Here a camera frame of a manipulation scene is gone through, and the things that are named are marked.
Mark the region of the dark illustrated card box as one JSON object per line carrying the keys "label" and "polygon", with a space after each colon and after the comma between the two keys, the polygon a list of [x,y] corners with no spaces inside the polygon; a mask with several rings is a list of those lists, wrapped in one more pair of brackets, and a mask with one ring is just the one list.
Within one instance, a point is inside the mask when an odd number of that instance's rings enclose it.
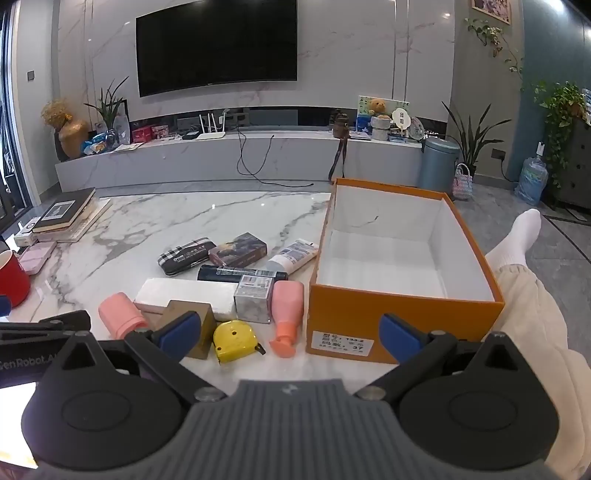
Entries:
{"label": "dark illustrated card box", "polygon": [[212,248],[208,255],[209,260],[219,267],[242,268],[266,257],[267,245],[252,233],[246,232]]}

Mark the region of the plaid glasses case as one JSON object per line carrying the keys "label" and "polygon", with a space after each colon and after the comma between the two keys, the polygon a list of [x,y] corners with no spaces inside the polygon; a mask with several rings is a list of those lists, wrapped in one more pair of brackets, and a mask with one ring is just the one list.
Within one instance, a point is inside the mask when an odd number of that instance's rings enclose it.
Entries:
{"label": "plaid glasses case", "polygon": [[214,247],[211,239],[198,238],[165,251],[158,257],[157,264],[166,276],[174,276],[207,261]]}

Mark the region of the brown cardboard cube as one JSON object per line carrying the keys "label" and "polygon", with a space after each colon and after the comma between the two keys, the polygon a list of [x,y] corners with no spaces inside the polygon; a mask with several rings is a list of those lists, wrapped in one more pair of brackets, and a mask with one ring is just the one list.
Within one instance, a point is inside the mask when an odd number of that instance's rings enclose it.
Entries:
{"label": "brown cardboard cube", "polygon": [[174,360],[205,360],[216,328],[211,305],[172,300],[153,327],[155,344]]}

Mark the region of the dark blue spray can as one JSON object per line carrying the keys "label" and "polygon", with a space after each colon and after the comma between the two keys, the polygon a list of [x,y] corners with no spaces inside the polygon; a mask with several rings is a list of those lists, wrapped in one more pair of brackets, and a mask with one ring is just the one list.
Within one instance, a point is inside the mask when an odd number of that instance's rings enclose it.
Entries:
{"label": "dark blue spray can", "polygon": [[274,281],[286,281],[288,274],[280,271],[218,267],[215,265],[202,265],[197,272],[199,281],[239,283],[243,276],[255,276],[271,278]]}

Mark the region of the yellow tape measure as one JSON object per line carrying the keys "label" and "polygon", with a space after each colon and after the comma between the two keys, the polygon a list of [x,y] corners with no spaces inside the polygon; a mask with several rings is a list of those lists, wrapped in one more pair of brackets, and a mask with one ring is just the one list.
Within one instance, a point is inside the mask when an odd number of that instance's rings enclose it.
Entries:
{"label": "yellow tape measure", "polygon": [[266,354],[252,327],[240,320],[219,324],[213,332],[212,342],[217,361],[221,364],[230,363],[254,353]]}

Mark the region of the white Vaseline tube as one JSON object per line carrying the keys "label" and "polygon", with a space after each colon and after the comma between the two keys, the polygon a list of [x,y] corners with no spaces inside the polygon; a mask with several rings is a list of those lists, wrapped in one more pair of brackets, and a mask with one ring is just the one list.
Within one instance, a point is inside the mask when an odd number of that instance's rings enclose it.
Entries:
{"label": "white Vaseline tube", "polygon": [[304,239],[297,239],[271,257],[266,262],[266,270],[291,275],[310,263],[317,256],[317,244]]}

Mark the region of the teddy bear in pot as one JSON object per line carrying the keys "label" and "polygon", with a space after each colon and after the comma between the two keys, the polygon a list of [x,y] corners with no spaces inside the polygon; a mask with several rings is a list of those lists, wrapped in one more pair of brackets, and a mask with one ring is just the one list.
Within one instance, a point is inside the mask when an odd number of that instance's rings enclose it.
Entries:
{"label": "teddy bear in pot", "polygon": [[370,101],[368,113],[370,115],[370,128],[372,128],[372,139],[387,141],[392,123],[391,117],[387,114],[387,104],[384,99],[374,98]]}

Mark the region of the small silver labelled box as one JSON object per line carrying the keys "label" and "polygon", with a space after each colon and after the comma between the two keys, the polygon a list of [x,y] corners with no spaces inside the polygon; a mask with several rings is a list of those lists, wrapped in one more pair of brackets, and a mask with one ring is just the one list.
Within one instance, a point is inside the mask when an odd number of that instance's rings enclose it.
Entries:
{"label": "small silver labelled box", "polygon": [[235,312],[239,320],[270,324],[273,283],[273,278],[270,277],[242,276],[233,295]]}

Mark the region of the climbing ivy plant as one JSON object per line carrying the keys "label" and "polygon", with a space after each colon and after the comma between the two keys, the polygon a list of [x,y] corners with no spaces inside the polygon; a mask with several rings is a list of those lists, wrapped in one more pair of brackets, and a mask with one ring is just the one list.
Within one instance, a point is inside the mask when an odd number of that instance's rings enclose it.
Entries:
{"label": "climbing ivy plant", "polygon": [[[519,57],[509,45],[502,27],[493,26],[487,20],[465,19],[467,30],[492,49],[494,58],[505,54],[506,68],[523,80],[524,58]],[[549,84],[539,81],[531,85],[534,102],[545,110],[545,155],[549,181],[552,187],[561,188],[560,175],[568,166],[567,146],[572,139],[575,121],[586,119],[586,102],[582,90],[573,82]]]}

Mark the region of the white rectangular box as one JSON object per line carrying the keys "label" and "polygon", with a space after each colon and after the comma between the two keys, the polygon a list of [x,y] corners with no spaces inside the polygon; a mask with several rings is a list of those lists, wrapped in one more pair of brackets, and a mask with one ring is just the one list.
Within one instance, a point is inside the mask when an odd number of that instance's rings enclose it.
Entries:
{"label": "white rectangular box", "polygon": [[211,305],[218,322],[238,317],[235,311],[235,283],[151,278],[144,282],[133,303],[143,312],[162,314],[170,301],[184,301]]}

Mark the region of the potted green grass plant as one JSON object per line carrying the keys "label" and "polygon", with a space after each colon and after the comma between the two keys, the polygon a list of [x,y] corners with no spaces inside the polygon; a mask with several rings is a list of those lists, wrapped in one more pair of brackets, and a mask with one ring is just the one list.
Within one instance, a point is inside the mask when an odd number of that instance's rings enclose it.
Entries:
{"label": "potted green grass plant", "polygon": [[102,118],[106,130],[112,130],[119,107],[124,103],[124,98],[117,95],[118,90],[128,80],[126,76],[116,86],[113,82],[106,89],[100,89],[98,100],[95,104],[85,103],[85,106],[95,110]]}

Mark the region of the pink cylindrical cup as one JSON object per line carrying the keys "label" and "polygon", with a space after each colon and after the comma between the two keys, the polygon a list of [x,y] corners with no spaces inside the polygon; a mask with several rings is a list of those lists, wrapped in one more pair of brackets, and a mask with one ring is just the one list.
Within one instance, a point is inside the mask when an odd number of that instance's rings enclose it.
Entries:
{"label": "pink cylindrical cup", "polygon": [[138,328],[147,328],[147,320],[123,292],[115,293],[98,306],[98,315],[114,339],[122,339]]}

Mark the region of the red snack boxes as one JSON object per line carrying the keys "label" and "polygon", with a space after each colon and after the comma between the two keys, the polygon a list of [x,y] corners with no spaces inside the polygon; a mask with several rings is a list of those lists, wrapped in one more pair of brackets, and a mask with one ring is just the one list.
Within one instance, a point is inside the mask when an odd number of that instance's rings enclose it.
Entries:
{"label": "red snack boxes", "polygon": [[134,143],[147,143],[154,139],[167,138],[169,128],[167,125],[144,126],[132,131],[132,140]]}

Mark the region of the blue water jug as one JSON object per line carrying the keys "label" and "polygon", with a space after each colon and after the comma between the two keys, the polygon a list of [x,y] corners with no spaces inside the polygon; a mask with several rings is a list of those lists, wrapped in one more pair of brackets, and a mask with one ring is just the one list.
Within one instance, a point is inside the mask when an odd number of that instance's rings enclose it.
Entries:
{"label": "blue water jug", "polygon": [[548,171],[543,160],[544,149],[545,144],[539,142],[535,155],[524,161],[514,190],[519,199],[532,206],[540,202],[548,181]]}

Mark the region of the pink bottle with coral cap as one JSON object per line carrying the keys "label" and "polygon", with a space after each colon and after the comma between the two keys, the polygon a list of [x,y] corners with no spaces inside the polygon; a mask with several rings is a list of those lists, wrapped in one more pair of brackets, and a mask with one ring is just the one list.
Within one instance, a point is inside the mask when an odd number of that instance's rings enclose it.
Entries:
{"label": "pink bottle with coral cap", "polygon": [[276,337],[270,341],[271,350],[280,358],[293,358],[298,329],[304,318],[304,284],[300,281],[277,281],[271,297],[271,316],[276,325]]}

